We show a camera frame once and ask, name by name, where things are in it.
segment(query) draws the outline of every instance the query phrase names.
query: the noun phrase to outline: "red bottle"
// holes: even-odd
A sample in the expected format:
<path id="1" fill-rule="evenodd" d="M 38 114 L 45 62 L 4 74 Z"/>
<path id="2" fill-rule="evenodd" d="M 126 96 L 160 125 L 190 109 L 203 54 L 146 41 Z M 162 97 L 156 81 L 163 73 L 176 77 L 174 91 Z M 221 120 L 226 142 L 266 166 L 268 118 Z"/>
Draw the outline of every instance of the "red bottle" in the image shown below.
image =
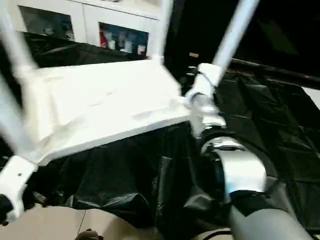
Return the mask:
<path id="1" fill-rule="evenodd" d="M 102 48 L 104 49 L 108 48 L 108 41 L 104 35 L 104 30 L 102 28 L 100 28 L 100 44 Z"/>

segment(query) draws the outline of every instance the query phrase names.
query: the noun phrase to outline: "glass cabinet door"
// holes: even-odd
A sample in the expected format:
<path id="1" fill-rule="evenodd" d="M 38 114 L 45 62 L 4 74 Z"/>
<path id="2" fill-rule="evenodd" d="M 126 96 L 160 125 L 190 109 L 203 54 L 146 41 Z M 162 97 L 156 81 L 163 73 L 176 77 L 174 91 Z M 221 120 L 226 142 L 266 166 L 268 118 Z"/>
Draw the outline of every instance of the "glass cabinet door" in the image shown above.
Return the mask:
<path id="1" fill-rule="evenodd" d="M 68 0 L 11 0 L 10 15 L 18 31 L 87 42 L 83 6 Z"/>
<path id="2" fill-rule="evenodd" d="M 145 56 L 149 33 L 99 22 L 100 46 L 130 54 Z"/>
<path id="3" fill-rule="evenodd" d="M 151 56 L 158 20 L 112 9 L 84 6 L 89 44 L 106 49 Z"/>
<path id="4" fill-rule="evenodd" d="M 19 9 L 28 33 L 75 40 L 70 15 L 28 6 L 19 6 Z"/>

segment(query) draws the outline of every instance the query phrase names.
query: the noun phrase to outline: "white floor tile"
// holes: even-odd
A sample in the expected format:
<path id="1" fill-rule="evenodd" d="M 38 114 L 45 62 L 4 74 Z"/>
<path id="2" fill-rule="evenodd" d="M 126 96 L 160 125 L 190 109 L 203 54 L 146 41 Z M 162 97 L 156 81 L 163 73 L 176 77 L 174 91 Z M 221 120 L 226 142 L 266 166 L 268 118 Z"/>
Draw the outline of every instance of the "white floor tile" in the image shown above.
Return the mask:
<path id="1" fill-rule="evenodd" d="M 206 237 L 208 237 L 210 234 L 218 232 L 218 231 L 230 231 L 229 228 L 221 228 L 217 229 L 215 231 L 206 231 L 204 233 L 201 233 L 200 235 L 196 236 L 192 240 L 203 240 Z M 219 235 L 212 238 L 212 240 L 234 240 L 234 238 L 231 235 Z"/>
<path id="2" fill-rule="evenodd" d="M 80 229 L 84 210 L 61 206 L 28 210 L 17 221 L 0 227 L 0 239 L 73 240 Z"/>
<path id="3" fill-rule="evenodd" d="M 80 232 L 97 231 L 105 240 L 157 240 L 153 229 L 137 229 L 125 220 L 102 210 L 87 210 Z"/>

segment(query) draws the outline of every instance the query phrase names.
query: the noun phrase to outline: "bottle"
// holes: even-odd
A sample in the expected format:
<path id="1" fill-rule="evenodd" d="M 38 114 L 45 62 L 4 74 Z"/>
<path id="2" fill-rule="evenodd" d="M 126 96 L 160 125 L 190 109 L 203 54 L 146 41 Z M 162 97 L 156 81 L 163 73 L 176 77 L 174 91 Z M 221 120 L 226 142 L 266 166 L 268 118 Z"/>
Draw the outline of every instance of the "bottle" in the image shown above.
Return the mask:
<path id="1" fill-rule="evenodd" d="M 45 27 L 42 29 L 42 31 L 43 31 L 43 35 L 45 36 L 51 36 L 55 33 L 55 30 L 51 27 Z"/>
<path id="2" fill-rule="evenodd" d="M 141 56 L 146 55 L 146 46 L 145 45 L 138 45 L 137 54 Z"/>
<path id="3" fill-rule="evenodd" d="M 67 24 L 67 23 L 63 23 L 62 24 L 62 31 L 63 31 L 63 35 L 64 37 L 69 40 L 69 41 L 75 41 L 75 36 L 74 36 L 74 32 L 72 30 L 72 27 Z"/>
<path id="4" fill-rule="evenodd" d="M 100 44 L 102 48 L 104 49 L 108 48 L 108 42 L 107 42 L 107 39 L 105 38 L 104 31 L 102 28 L 100 28 Z"/>
<path id="5" fill-rule="evenodd" d="M 119 42 L 118 42 L 118 45 L 119 45 L 120 49 L 123 49 L 125 47 L 125 42 L 126 42 L 126 32 L 125 31 L 121 31 L 119 33 Z"/>
<path id="6" fill-rule="evenodd" d="M 135 40 L 136 40 L 136 35 L 134 33 L 130 33 L 129 37 L 125 40 L 125 43 L 124 43 L 125 52 L 129 54 L 133 53 Z"/>
<path id="7" fill-rule="evenodd" d="M 104 37 L 106 41 L 108 42 L 108 48 L 115 50 L 116 49 L 116 41 L 112 38 L 112 32 L 106 31 L 104 32 Z"/>

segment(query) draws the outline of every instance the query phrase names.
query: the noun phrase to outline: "white cabinet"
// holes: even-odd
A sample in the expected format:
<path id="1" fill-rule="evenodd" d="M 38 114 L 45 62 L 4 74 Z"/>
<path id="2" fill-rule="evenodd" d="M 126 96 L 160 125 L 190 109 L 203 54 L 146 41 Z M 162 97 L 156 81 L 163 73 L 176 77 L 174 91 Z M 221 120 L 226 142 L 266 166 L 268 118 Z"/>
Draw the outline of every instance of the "white cabinet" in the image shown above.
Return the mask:
<path id="1" fill-rule="evenodd" d="M 161 0 L 5 0 L 16 29 L 151 56 Z"/>
<path id="2" fill-rule="evenodd" d="M 87 42 L 83 5 L 68 0 L 7 0 L 18 31 Z"/>
<path id="3" fill-rule="evenodd" d="M 89 44 L 150 56 L 159 21 L 92 5 L 84 6 Z"/>

